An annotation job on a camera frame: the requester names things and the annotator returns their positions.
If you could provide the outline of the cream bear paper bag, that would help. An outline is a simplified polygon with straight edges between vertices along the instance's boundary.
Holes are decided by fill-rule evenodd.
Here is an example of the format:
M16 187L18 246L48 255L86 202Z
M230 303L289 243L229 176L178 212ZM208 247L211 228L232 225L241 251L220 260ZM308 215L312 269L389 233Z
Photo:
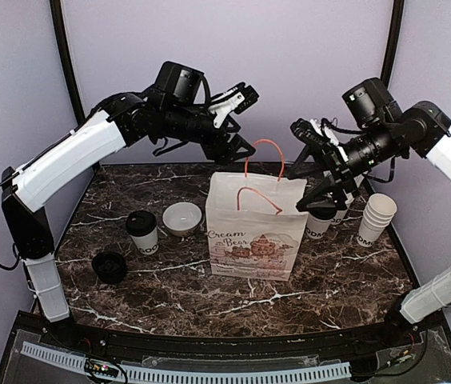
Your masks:
M288 281L308 214L296 204L306 180L248 171L215 172L206 199L206 237L216 275Z

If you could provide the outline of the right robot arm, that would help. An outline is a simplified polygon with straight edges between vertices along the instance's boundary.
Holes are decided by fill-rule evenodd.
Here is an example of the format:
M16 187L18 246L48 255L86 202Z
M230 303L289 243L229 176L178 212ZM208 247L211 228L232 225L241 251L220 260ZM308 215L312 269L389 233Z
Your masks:
M451 181L451 119L435 104L421 101L402 110L379 78L369 78L342 96L358 130L340 143L326 118L319 123L299 118L290 126L304 143L290 179L323 173L321 181L296 204L300 212L332 214L345 209L347 194L356 194L354 179L375 166L411 151L426 159ZM378 329L383 346L394 347L409 327L451 304L451 267L423 286L400 296Z

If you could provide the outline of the black coffee cup lid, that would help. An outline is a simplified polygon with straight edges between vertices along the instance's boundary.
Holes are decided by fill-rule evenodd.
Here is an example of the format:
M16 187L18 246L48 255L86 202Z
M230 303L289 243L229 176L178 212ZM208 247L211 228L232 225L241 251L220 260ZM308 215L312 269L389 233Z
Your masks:
M131 212L127 219L125 228L130 236L143 237L151 232L157 227L157 219L149 211L137 210Z

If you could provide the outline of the white paper cup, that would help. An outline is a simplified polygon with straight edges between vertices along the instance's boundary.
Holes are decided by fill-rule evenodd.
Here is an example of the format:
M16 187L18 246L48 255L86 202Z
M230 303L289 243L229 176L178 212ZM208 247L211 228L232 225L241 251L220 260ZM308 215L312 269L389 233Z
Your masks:
M320 239L329 229L331 219L320 219L309 214L305 227L305 235L311 239Z
M143 236L130 235L135 246L144 255L151 255L158 251L158 230L153 229L150 233Z

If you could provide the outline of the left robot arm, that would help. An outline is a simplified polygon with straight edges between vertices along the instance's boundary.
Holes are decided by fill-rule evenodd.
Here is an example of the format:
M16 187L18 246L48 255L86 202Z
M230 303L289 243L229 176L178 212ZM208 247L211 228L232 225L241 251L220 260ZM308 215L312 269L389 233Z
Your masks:
M152 143L177 140L157 148L154 156L197 143L206 159L220 166L248 158L255 149L230 115L243 113L258 99L258 92L244 82L211 95L203 72L167 61L152 85L101 100L75 129L27 163L2 172L1 208L13 253L26 269L45 319L53 323L52 337L63 347L77 348L82 330L68 319L46 203L82 172L143 138Z

